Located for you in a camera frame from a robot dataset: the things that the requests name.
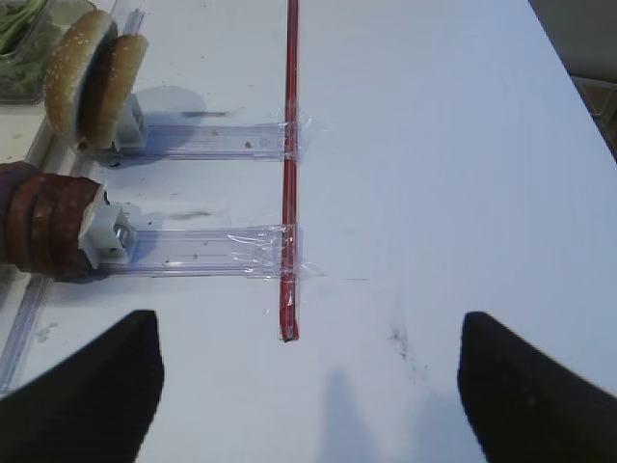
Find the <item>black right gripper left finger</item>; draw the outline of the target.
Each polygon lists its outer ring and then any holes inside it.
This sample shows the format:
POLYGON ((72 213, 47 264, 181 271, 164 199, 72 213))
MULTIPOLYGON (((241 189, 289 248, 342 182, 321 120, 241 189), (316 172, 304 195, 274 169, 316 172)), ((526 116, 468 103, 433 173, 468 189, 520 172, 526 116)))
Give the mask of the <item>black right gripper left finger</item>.
POLYGON ((164 378, 156 313, 134 311, 2 398, 2 461, 135 461, 164 378))

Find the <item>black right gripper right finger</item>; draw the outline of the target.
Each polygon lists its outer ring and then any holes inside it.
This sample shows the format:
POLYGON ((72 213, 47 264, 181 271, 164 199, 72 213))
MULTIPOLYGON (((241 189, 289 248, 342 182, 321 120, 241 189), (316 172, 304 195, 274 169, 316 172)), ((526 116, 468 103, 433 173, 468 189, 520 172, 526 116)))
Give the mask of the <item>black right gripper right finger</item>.
POLYGON ((613 462, 616 398, 487 313, 463 320, 457 387, 489 462, 613 462))

